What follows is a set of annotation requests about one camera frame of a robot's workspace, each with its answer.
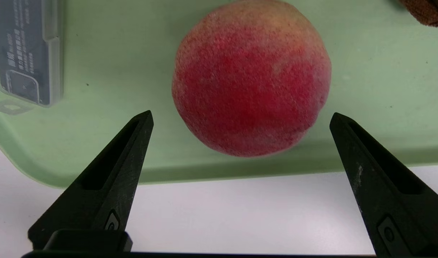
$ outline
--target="light green plastic tray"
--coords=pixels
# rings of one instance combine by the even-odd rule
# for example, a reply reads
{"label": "light green plastic tray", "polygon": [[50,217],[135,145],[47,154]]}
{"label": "light green plastic tray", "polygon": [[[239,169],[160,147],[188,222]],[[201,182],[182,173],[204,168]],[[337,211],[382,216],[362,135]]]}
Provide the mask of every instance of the light green plastic tray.
{"label": "light green plastic tray", "polygon": [[174,107],[173,60],[189,29],[227,2],[65,1],[64,98],[51,108],[26,103],[32,110],[15,116],[0,112],[0,148],[25,175],[66,187],[132,116],[150,109],[155,127],[141,183],[338,171],[329,121],[339,112],[407,165],[438,163],[438,28],[393,0],[288,1],[317,28],[332,60],[316,124],[273,157],[204,146]]}

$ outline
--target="clear plastic case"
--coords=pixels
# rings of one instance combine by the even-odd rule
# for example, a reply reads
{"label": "clear plastic case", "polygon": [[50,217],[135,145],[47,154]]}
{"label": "clear plastic case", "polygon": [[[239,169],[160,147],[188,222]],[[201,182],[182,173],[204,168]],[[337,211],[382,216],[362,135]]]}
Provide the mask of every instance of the clear plastic case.
{"label": "clear plastic case", "polygon": [[49,107],[63,95],[61,0],[0,0],[0,90]]}

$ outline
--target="red peach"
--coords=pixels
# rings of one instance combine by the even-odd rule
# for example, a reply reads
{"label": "red peach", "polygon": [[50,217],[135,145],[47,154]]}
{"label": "red peach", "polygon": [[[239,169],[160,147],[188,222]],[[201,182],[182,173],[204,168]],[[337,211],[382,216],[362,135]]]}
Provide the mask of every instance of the red peach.
{"label": "red peach", "polygon": [[319,34],[295,7],[240,0],[209,13],[183,39],[172,93],[205,145],[254,157],[300,141],[326,102],[330,76]]}

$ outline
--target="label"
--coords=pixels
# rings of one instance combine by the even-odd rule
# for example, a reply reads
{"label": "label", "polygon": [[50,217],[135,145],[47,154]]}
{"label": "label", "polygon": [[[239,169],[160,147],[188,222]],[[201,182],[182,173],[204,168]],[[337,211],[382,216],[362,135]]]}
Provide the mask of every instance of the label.
{"label": "label", "polygon": [[10,93],[50,104],[48,44],[41,0],[0,0],[0,83]]}

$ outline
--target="peach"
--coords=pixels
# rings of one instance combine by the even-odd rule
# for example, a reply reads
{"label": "peach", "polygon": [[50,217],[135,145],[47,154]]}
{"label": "peach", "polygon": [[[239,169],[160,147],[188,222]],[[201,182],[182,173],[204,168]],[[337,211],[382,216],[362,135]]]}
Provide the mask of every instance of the peach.
{"label": "peach", "polygon": [[331,65],[321,37],[292,5],[239,0],[181,42],[174,104],[208,147],[239,157],[297,144],[326,102]]}

